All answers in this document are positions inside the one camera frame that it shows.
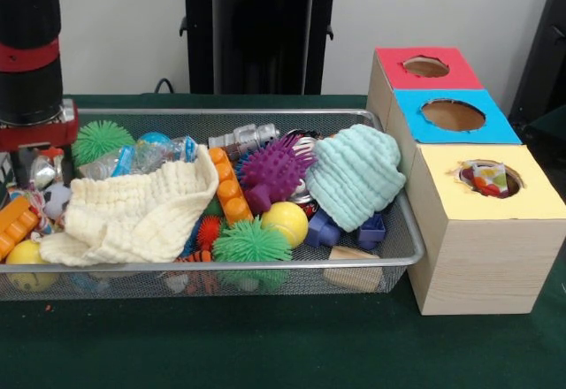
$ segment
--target white wall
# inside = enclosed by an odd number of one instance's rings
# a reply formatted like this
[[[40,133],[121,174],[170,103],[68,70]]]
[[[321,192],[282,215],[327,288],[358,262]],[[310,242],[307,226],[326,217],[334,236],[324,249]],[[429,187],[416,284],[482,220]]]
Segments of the white wall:
[[[365,94],[376,45],[454,45],[504,110],[545,0],[334,0],[326,94]],[[65,92],[188,90],[184,0],[61,0]]]

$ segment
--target yellow tennis ball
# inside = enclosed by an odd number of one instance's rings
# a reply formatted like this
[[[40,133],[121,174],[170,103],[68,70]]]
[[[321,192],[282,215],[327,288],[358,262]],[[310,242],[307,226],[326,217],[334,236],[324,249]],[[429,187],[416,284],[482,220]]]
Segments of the yellow tennis ball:
[[[309,232],[309,219],[300,206],[277,202],[262,215],[262,228],[271,227],[287,237],[291,248],[299,246]]]
[[[47,263],[39,255],[39,243],[22,241],[6,258],[7,264]],[[42,292],[53,285],[59,275],[52,272],[8,273],[10,283],[22,292]]]

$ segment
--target cream knitted cloth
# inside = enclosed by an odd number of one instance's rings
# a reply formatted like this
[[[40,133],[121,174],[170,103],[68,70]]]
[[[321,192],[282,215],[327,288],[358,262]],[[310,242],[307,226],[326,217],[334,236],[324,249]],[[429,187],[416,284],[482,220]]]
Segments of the cream knitted cloth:
[[[194,163],[164,164],[148,175],[76,179],[65,233],[43,238],[50,263],[169,263],[182,251],[218,187],[205,146]]]

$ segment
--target purple spiky ball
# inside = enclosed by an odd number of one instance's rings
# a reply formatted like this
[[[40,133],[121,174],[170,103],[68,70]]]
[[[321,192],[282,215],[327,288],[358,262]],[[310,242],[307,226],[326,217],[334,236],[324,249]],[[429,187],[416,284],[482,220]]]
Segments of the purple spiky ball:
[[[309,147],[294,149],[300,138],[283,137],[259,149],[242,166],[246,200],[255,215],[268,211],[275,202],[286,201],[305,178],[307,168],[315,163]]]

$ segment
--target yellow box top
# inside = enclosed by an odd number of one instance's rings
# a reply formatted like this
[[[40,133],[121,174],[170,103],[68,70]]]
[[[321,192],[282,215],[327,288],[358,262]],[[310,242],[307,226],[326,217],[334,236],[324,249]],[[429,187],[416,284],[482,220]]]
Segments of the yellow box top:
[[[526,146],[420,145],[449,219],[566,219],[566,205]],[[504,163],[521,183],[506,199],[474,192],[459,178],[465,161]]]

